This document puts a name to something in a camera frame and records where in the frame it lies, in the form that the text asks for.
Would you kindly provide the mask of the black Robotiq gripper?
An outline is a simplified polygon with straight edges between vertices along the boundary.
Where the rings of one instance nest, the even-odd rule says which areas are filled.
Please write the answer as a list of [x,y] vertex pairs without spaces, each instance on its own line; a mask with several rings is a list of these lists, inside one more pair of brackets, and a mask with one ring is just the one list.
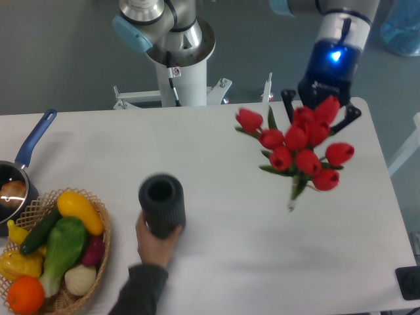
[[[361,52],[340,42],[323,39],[312,50],[305,75],[298,84],[298,94],[305,106],[317,108],[329,96],[338,98],[345,106],[345,116],[330,129],[336,135],[358,119],[362,112],[350,102],[350,89]],[[305,121],[305,107],[293,107],[294,89],[283,89],[281,97],[290,123]]]

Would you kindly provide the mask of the dark grey sleeved forearm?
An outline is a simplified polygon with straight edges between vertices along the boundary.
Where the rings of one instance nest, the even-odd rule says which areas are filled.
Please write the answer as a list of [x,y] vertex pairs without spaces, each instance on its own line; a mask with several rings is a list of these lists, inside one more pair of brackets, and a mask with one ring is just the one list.
[[130,267],[129,278],[108,314],[156,314],[168,275],[166,269],[155,264]]

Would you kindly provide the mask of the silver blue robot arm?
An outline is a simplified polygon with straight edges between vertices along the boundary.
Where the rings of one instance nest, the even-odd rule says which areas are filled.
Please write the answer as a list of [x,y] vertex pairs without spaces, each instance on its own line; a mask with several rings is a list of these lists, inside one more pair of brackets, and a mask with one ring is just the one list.
[[[361,112],[350,101],[350,88],[360,55],[375,18],[377,1],[271,1],[279,15],[318,13],[323,17],[303,79],[297,90],[281,93],[288,115],[299,96],[304,105],[319,108],[336,96],[345,117],[331,128],[336,134]],[[156,92],[117,93],[119,106],[159,100],[164,107],[222,104],[231,81],[207,84],[207,60],[215,49],[212,27],[196,14],[194,1],[120,1],[112,21],[119,38],[155,64]]]

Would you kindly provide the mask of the person's bare hand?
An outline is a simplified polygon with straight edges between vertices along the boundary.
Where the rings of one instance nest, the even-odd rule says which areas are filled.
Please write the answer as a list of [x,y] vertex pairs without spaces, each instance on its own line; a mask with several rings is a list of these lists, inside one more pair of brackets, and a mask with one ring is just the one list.
[[165,239],[159,239],[151,233],[146,223],[146,217],[141,212],[135,229],[137,251],[142,264],[152,264],[167,270],[174,248],[182,233],[182,226],[178,225]]

